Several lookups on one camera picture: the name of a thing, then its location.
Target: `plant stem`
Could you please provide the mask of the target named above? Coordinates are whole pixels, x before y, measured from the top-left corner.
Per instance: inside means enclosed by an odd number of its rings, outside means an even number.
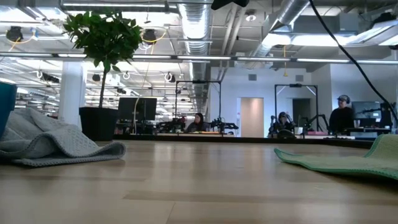
[[[99,94],[99,108],[102,108],[102,102],[104,101],[105,79],[106,79],[106,72],[104,70],[104,75],[102,76],[101,93]]]

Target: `silver duct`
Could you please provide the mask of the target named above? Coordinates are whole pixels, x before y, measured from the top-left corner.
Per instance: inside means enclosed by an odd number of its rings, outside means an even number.
[[[266,30],[264,31],[266,36],[270,31],[293,23],[309,4],[310,1],[308,0],[283,0],[276,18],[270,19],[271,17],[268,17],[266,19]],[[252,52],[250,57],[265,57],[272,47],[272,45],[267,45],[267,43],[261,43],[256,50]],[[248,62],[246,63],[246,68],[254,69],[257,63],[258,62]]]
[[[210,34],[210,5],[209,4],[179,4],[178,9],[182,17],[182,30],[185,39],[207,39]],[[189,55],[207,55],[208,43],[186,42],[185,48]],[[204,80],[207,68],[205,63],[190,63],[190,79]],[[205,105],[208,85],[193,85],[193,94],[197,108],[201,110]]]

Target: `black planter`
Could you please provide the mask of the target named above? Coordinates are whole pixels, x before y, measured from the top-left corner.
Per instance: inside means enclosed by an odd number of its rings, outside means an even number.
[[[112,141],[118,111],[109,108],[79,109],[83,134],[93,141]]]

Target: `black frame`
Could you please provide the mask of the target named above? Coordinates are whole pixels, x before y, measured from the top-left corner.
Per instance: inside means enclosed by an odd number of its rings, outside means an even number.
[[[302,84],[276,84],[275,88],[274,88],[274,94],[275,94],[275,117],[278,118],[277,115],[277,87],[278,86],[288,86],[289,88],[302,88],[302,87],[314,87],[315,89],[315,107],[317,110],[317,131],[319,131],[319,118],[318,118],[318,114],[319,114],[319,108],[318,108],[318,85],[302,85]]]
[[[197,81],[176,81],[175,82],[175,117],[177,117],[177,96],[178,96],[178,84],[179,83],[192,83],[192,84],[206,84],[206,83],[218,83],[220,85],[220,93],[219,93],[219,103],[220,109],[218,112],[218,117],[221,117],[221,81],[204,81],[204,80],[197,80]]]

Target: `cap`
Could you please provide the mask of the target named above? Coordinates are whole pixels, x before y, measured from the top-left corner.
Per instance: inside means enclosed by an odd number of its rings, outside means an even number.
[[[337,98],[337,100],[349,102],[349,97],[347,95],[341,95]]]

